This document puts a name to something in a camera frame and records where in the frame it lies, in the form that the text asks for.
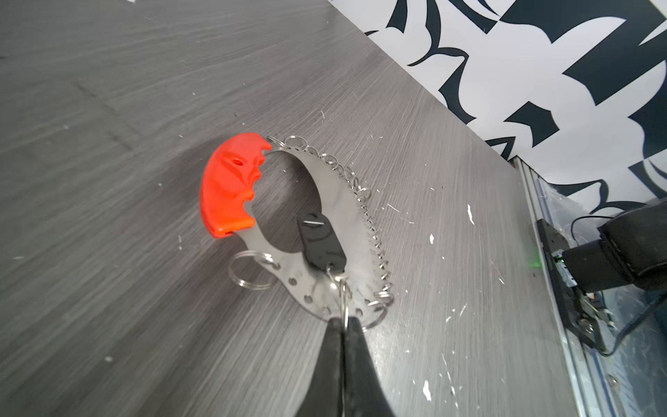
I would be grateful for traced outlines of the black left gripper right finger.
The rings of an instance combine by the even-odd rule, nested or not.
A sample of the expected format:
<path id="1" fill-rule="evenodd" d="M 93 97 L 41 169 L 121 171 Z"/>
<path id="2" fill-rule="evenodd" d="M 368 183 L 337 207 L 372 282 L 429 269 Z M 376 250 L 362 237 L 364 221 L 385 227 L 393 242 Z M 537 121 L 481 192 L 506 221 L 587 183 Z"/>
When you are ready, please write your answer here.
<path id="1" fill-rule="evenodd" d="M 343 333 L 345 416 L 394 416 L 373 366 L 361 322 L 350 317 Z"/>

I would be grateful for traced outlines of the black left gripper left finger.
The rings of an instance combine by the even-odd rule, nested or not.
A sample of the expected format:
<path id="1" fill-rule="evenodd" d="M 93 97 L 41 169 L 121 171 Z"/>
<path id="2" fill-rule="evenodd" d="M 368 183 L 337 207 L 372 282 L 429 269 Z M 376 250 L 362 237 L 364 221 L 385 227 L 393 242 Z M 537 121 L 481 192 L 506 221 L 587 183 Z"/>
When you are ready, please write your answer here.
<path id="1" fill-rule="evenodd" d="M 343 385 L 343 326 L 340 318 L 333 318 L 328 322 L 307 394 L 295 415 L 342 416 Z"/>

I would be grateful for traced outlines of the small black key fob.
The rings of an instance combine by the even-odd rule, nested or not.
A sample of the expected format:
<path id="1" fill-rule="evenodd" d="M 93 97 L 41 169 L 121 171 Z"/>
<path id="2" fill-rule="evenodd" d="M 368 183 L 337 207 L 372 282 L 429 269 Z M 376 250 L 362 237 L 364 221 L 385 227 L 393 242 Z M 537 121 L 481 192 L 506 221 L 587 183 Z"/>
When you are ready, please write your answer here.
<path id="1" fill-rule="evenodd" d="M 302 212 L 296 222 L 307 262 L 325 273 L 343 273 L 347 257 L 330 220 L 322 213 Z"/>

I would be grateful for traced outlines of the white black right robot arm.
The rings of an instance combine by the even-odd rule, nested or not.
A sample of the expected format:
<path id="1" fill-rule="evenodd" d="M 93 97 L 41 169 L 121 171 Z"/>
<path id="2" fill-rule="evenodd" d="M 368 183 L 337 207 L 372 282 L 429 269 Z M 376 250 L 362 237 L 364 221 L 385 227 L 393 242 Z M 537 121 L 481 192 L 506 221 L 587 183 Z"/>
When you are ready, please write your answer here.
<path id="1" fill-rule="evenodd" d="M 627 211 L 598 227 L 599 239 L 562 253 L 585 293 L 633 285 L 666 289 L 666 202 Z"/>

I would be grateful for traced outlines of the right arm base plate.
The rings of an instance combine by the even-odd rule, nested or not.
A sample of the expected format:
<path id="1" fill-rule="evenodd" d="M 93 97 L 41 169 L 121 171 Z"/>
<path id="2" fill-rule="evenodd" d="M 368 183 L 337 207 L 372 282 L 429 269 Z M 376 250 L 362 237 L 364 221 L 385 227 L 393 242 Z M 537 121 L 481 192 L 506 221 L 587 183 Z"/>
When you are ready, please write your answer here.
<path id="1" fill-rule="evenodd" d="M 545 219 L 539 219 L 536 227 L 558 315 L 565 329 L 576 335 L 580 342 L 589 348 L 606 351 L 598 316 L 591 307 L 583 305 L 584 294 L 577 287 L 570 287 L 570 279 L 561 274 L 565 264 L 559 261 L 558 257 L 569 248 L 566 238 Z"/>

